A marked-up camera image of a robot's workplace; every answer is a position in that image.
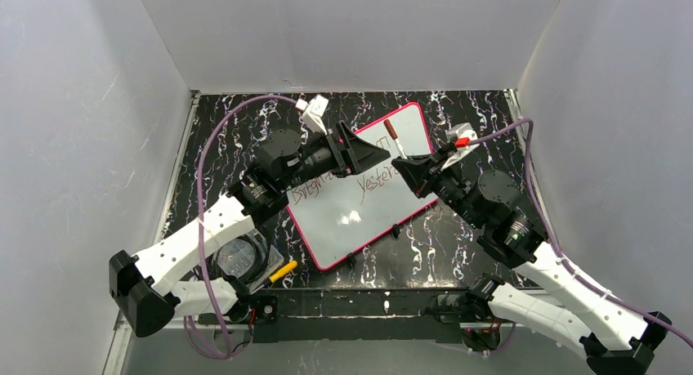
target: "marble tabletop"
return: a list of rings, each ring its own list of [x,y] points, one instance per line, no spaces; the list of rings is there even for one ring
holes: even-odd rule
[[[314,94],[285,94],[309,100]],[[349,92],[323,93],[329,98],[325,125],[339,120],[352,130],[382,117],[409,102],[417,102],[424,113],[434,147],[445,142],[445,131],[458,123],[471,123],[479,136],[507,126],[512,120],[502,91],[474,92]],[[225,113],[253,95],[205,95],[193,118],[181,163],[164,235],[171,234],[197,216],[194,191],[195,169],[204,142]],[[232,118],[211,148],[204,169],[207,205],[243,173],[253,153],[274,130],[290,128],[307,136],[299,115],[286,104],[268,101],[250,105]],[[514,132],[476,148],[463,160],[463,174],[475,180],[489,169],[507,172],[525,193],[522,177],[523,153]],[[525,197],[518,207],[530,219],[536,212]],[[519,286],[534,284],[515,275],[487,256],[476,244],[480,233],[443,203],[436,203],[401,227],[394,239],[386,235],[355,255],[356,264],[346,262],[321,271],[297,232],[288,212],[282,211],[265,225],[269,240],[299,267],[275,288],[455,288],[474,283],[482,273],[495,273]]]

